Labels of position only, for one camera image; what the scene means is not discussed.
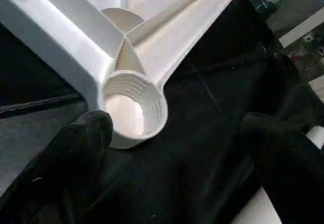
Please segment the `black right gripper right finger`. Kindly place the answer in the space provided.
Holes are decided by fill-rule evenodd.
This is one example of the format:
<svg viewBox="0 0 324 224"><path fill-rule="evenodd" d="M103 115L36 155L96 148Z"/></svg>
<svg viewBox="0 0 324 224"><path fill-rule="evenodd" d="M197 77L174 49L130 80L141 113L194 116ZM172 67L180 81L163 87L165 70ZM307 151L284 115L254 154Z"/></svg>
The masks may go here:
<svg viewBox="0 0 324 224"><path fill-rule="evenodd" d="M292 125L242 120L242 142L282 223L323 223L323 152Z"/></svg>

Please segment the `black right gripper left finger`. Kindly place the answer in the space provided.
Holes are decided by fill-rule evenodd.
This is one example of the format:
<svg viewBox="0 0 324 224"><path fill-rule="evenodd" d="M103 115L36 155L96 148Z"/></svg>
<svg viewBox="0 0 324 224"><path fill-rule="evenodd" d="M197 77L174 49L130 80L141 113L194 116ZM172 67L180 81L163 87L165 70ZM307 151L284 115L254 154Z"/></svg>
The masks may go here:
<svg viewBox="0 0 324 224"><path fill-rule="evenodd" d="M112 133L112 119L101 110L64 126L1 196L1 223L77 223L93 197Z"/></svg>

